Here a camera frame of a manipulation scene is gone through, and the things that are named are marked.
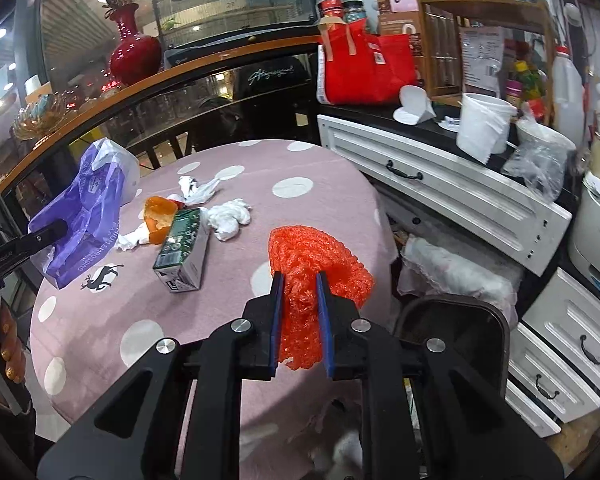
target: round table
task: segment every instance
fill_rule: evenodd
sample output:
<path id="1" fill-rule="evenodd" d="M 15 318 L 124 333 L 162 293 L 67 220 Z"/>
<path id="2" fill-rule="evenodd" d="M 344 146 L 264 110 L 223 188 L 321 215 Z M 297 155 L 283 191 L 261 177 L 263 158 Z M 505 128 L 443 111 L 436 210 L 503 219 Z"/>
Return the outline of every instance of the round table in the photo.
<path id="1" fill-rule="evenodd" d="M 253 208 L 251 224 L 235 238 L 210 236 L 200 290 L 170 293 L 152 271 L 159 247 L 149 245 L 112 250 L 63 290 L 46 281 L 40 287 L 30 332 L 33 364 L 51 403 L 69 422 L 163 335 L 183 344 L 205 338 L 240 317 L 247 300 L 268 294 L 267 242 L 275 227 L 312 226 L 343 242 L 376 280 L 363 315 L 388 322 L 390 263 L 397 251 L 378 194 L 348 160 L 289 140 L 247 140 L 195 153 L 141 179 L 136 198 L 120 211 L 120 233 L 138 227 L 147 197 L 179 192 L 183 174 L 200 182 L 222 179 L 206 207 L 242 198 Z M 99 270 L 103 266 L 111 269 Z M 107 272 L 99 280 L 104 285 L 90 286 L 88 276 L 93 281 L 101 272 Z M 339 387 L 321 365 L 297 371 L 280 365 L 271 382 L 245 381 L 241 458 L 256 460 L 267 443 L 281 446 L 298 434 Z M 311 467 L 307 457 L 290 457 L 288 450 L 274 455 L 285 475 L 272 478 L 294 478 L 292 470 L 299 478 Z M 272 457 L 269 450 L 270 471 L 276 468 Z M 242 469 L 248 478 L 249 468 Z M 257 464 L 251 469 L 262 475 Z"/>

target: orange mesh bag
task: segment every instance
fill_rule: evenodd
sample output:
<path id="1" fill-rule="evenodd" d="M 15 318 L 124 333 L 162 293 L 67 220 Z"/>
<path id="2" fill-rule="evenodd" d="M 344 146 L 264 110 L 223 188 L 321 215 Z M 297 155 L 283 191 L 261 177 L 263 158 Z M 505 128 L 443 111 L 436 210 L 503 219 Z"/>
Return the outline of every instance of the orange mesh bag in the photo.
<path id="1" fill-rule="evenodd" d="M 371 294 L 374 279 L 343 243 L 303 225 L 273 229 L 269 262 L 272 273 L 285 275 L 280 362 L 291 357 L 286 365 L 292 370 L 311 368 L 322 359 L 315 275 L 324 270 L 331 292 L 358 308 Z"/>

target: blue gripper pad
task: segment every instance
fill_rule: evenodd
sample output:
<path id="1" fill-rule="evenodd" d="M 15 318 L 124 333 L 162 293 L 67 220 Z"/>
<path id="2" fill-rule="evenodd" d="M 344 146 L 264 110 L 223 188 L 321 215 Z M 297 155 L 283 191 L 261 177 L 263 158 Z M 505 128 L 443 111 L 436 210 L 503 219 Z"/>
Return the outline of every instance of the blue gripper pad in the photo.
<path id="1" fill-rule="evenodd" d="M 269 339 L 269 368 L 271 376 L 276 376 L 278 368 L 278 357 L 280 355 L 280 331 L 282 330 L 282 300 L 284 297 L 285 275 L 282 272 L 276 272 L 271 283 L 269 297 L 274 302 L 273 323 L 271 326 L 271 336 Z"/>
<path id="2" fill-rule="evenodd" d="M 325 277 L 324 283 L 329 286 Z M 315 275 L 316 293 L 318 296 L 318 323 L 320 324 L 320 341 L 322 343 L 322 363 L 327 370 L 327 377 L 333 377 L 333 333 L 331 332 L 331 321 L 329 320 L 329 311 L 327 306 L 327 297 L 325 296 L 324 285 L 320 274 Z M 331 297 L 331 291 L 327 291 L 327 296 Z"/>

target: drawer handle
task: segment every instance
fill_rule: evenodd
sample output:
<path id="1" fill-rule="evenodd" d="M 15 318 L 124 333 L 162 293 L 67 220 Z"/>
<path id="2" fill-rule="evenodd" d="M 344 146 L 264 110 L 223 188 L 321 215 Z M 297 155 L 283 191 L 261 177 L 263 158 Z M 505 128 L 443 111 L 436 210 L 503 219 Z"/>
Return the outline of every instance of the drawer handle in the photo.
<path id="1" fill-rule="evenodd" d="M 549 399 L 549 400 L 555 399 L 555 397 L 557 397 L 560 392 L 558 392 L 556 390 L 554 392 L 554 394 L 551 396 L 547 390 L 545 390 L 542 386 L 540 386 L 540 384 L 538 384 L 538 381 L 540 379 L 542 379 L 542 375 L 540 375 L 540 374 L 536 375 L 536 388 L 540 392 L 540 395 L 542 395 L 545 399 Z"/>
<path id="2" fill-rule="evenodd" d="M 423 179 L 423 176 L 420 172 L 416 173 L 416 175 L 413 176 L 413 175 L 407 175 L 403 171 L 396 170 L 394 168 L 394 162 L 391 159 L 389 159 L 389 161 L 385 165 L 385 168 L 387 168 L 393 174 L 396 174 L 397 176 L 401 176 L 402 178 L 408 178 L 409 180 L 422 180 Z"/>
<path id="3" fill-rule="evenodd" d="M 584 334 L 582 334 L 580 336 L 580 348 L 582 348 L 582 351 L 584 352 L 584 355 L 587 356 L 587 359 L 589 361 L 591 361 L 595 365 L 600 365 L 600 361 L 598 361 L 596 359 L 596 356 L 593 355 L 591 352 L 589 352 L 589 350 L 587 350 L 586 348 L 584 348 L 584 341 L 585 341 L 586 338 L 587 338 L 587 336 L 585 336 Z"/>

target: white cabinet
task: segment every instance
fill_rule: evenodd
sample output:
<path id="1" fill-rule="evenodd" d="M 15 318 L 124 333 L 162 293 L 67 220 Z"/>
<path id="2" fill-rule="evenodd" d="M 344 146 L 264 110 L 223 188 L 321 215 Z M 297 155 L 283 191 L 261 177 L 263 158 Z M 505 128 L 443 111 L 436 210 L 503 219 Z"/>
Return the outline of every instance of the white cabinet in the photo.
<path id="1" fill-rule="evenodd" d="M 563 422 L 600 407 L 587 383 L 522 323 L 511 332 L 509 371 Z"/>
<path id="2" fill-rule="evenodd" d="M 560 426 L 538 408 L 523 392 L 511 381 L 507 381 L 505 400 L 522 419 L 531 426 L 538 436 L 546 437 L 560 433 Z"/>
<path id="3" fill-rule="evenodd" d="M 360 171 L 427 205 L 537 275 L 571 219 L 525 186 L 428 144 L 319 115 L 322 145 Z"/>
<path id="4" fill-rule="evenodd" d="M 600 302 L 558 268 L 523 318 L 600 390 Z"/>

